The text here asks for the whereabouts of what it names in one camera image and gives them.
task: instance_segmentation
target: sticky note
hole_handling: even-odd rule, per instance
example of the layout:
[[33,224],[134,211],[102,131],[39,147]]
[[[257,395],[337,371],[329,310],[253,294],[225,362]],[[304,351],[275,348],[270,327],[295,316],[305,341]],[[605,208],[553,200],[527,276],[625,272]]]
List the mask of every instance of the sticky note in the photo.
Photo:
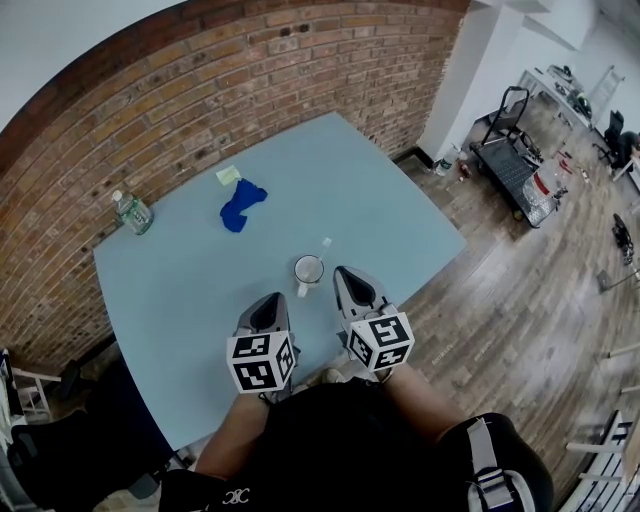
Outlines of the sticky note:
[[236,169],[235,165],[231,165],[226,169],[218,171],[216,173],[216,176],[218,177],[218,181],[220,181],[220,183],[222,183],[225,187],[230,183],[233,183],[235,180],[242,179],[242,176],[240,176],[240,173],[238,172],[238,169]]

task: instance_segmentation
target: white mug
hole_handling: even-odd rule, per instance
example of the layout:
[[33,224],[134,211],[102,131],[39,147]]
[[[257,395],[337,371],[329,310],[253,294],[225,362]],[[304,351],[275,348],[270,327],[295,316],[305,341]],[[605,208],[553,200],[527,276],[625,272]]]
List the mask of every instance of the white mug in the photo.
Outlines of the white mug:
[[293,273],[298,282],[298,297],[304,297],[309,288],[315,288],[320,284],[324,275],[324,263],[317,256],[303,256],[296,261]]

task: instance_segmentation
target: wooden floor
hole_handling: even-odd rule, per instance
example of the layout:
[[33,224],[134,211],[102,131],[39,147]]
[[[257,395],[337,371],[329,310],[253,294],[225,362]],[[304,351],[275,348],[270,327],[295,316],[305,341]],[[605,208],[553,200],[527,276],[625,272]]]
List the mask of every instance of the wooden floor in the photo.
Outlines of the wooden floor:
[[[540,104],[522,124],[547,154],[566,133]],[[600,294],[595,277],[602,269],[614,278],[629,272],[612,215],[640,240],[624,199],[637,193],[621,193],[631,187],[627,177],[611,182],[591,147],[596,140],[585,133],[569,147],[591,183],[570,176],[560,211],[538,230],[515,221],[477,173],[461,183],[458,174],[426,173],[415,158],[400,164],[468,243],[403,306],[417,337],[411,362],[469,414],[507,414],[553,475],[556,502],[585,460],[567,453],[566,443],[595,439],[614,408],[630,419],[640,411],[640,394],[619,395],[640,384],[640,356],[604,359],[612,347],[640,341],[638,283]]]

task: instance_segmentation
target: blue towel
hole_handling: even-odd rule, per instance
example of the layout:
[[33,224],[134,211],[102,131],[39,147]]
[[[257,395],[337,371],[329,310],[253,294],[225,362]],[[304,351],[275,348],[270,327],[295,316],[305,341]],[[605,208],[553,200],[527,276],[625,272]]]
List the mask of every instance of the blue towel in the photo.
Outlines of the blue towel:
[[267,192],[263,188],[256,187],[248,180],[241,179],[236,186],[236,191],[227,204],[220,210],[222,222],[229,231],[240,233],[247,222],[247,217],[240,215],[255,203],[260,203],[267,198]]

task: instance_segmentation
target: black shorts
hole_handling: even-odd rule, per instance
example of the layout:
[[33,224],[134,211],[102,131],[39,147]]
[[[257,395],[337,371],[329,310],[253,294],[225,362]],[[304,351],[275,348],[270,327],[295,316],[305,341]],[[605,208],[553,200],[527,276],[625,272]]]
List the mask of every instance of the black shorts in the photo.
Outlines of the black shorts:
[[[511,421],[483,415],[498,465],[526,480],[537,512],[551,510],[551,478]],[[230,482],[172,471],[161,512],[208,507],[285,510],[373,507],[466,511],[473,479],[470,419],[428,446],[379,384],[352,379],[310,388],[273,406],[259,446]]]

